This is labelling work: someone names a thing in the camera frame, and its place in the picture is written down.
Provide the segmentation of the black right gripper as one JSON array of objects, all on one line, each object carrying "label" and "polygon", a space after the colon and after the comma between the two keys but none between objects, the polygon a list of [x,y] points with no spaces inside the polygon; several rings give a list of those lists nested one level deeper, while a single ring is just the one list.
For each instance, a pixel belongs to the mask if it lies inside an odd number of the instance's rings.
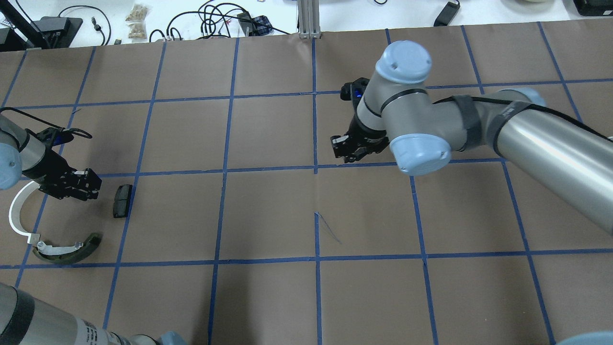
[{"label": "black right gripper", "polygon": [[350,101],[354,109],[348,131],[342,136],[331,136],[330,143],[336,159],[344,163],[354,163],[372,153],[379,154],[389,147],[385,130],[375,129],[359,119],[358,107],[364,96],[369,79],[357,79],[344,83],[340,89],[340,99]]}]

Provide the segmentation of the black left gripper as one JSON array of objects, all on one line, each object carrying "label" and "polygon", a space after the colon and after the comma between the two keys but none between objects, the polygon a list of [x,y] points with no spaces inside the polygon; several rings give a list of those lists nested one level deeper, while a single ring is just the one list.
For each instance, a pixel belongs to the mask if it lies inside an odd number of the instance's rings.
[{"label": "black left gripper", "polygon": [[91,168],[76,170],[65,158],[53,150],[75,139],[76,136],[92,139],[93,136],[76,127],[48,127],[36,134],[45,147],[36,164],[36,181],[39,191],[56,199],[76,198],[81,201],[98,199],[102,180]]}]

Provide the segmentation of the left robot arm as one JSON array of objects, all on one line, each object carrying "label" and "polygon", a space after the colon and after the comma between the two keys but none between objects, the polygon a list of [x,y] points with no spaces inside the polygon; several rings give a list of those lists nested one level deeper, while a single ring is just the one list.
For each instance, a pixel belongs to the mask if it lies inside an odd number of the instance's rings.
[{"label": "left robot arm", "polygon": [[[27,239],[33,253],[49,264],[76,264],[89,257],[101,244],[102,236],[91,233],[83,242],[66,247],[45,243],[38,233],[26,231],[21,223],[24,202],[40,191],[55,199],[97,199],[100,177],[90,168],[75,170],[54,151],[90,133],[74,127],[48,123],[35,133],[1,117],[1,189],[7,190],[20,177],[29,179],[11,202],[8,221],[11,229]],[[168,331],[159,338],[136,334],[125,338],[36,299],[31,294],[6,284],[1,285],[1,343],[3,345],[183,345],[184,339]]]}]

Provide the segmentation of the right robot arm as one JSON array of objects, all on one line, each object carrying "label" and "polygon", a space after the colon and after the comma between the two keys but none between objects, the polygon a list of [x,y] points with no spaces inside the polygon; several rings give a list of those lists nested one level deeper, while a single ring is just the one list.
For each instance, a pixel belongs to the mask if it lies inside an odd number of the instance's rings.
[{"label": "right robot arm", "polygon": [[432,101],[423,83],[432,68],[414,41],[386,46],[370,78],[347,82],[340,98],[353,114],[329,139],[344,163],[390,149],[401,172],[418,176],[446,166],[453,151],[490,147],[580,214],[612,233],[612,138],[547,107],[532,88]]}]

